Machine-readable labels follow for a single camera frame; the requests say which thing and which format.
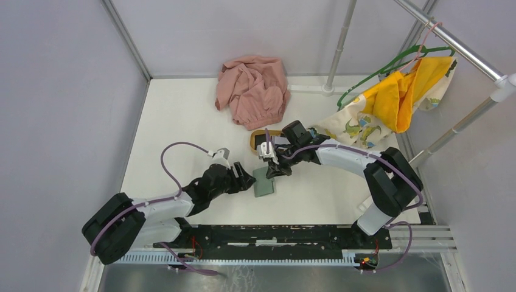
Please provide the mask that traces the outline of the green leather card holder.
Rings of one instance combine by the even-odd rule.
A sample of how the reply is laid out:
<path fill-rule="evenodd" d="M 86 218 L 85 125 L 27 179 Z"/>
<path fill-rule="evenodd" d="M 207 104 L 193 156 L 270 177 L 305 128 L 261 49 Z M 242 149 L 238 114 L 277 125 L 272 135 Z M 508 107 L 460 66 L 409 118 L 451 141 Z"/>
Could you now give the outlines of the green leather card holder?
<path fill-rule="evenodd" d="M 256 198 L 271 195 L 275 191 L 274 179 L 267 178 L 267 171 L 268 167 L 262 167 L 253 171 L 253 177 L 256 179 L 256 182 L 253 184 L 253 190 Z"/>

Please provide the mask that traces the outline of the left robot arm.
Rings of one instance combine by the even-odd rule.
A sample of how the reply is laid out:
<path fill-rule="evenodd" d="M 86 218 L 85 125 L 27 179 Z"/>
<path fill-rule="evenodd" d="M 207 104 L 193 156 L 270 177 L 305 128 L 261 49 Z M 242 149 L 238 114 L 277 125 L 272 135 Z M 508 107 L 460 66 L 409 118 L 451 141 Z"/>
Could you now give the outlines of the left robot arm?
<path fill-rule="evenodd" d="M 222 194 L 250 189 L 257 180 L 239 162 L 230 167 L 212 164 L 201 177 L 177 193 L 151 200 L 112 196 L 82 227 L 91 252 L 109 265 L 132 249 L 159 242 L 177 248 L 190 243 L 187 217 L 206 210 Z"/>

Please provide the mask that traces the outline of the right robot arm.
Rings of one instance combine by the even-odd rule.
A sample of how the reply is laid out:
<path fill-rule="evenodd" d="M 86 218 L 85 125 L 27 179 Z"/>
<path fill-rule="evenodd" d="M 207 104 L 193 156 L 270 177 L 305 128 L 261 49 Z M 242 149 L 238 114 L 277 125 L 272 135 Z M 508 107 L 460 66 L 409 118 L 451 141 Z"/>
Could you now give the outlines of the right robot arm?
<path fill-rule="evenodd" d="M 266 177 L 290 176 L 300 162 L 335 167 L 365 179 L 372 203 L 355 221 L 351 239 L 355 246 L 367 248 L 376 233 L 402 212 L 423 202 L 423 184 L 415 170 L 397 148 L 383 151 L 364 150 L 306 129 L 296 120 L 281 131 L 284 144 L 276 142 L 269 132 L 256 145 L 258 157 L 268 164 Z"/>

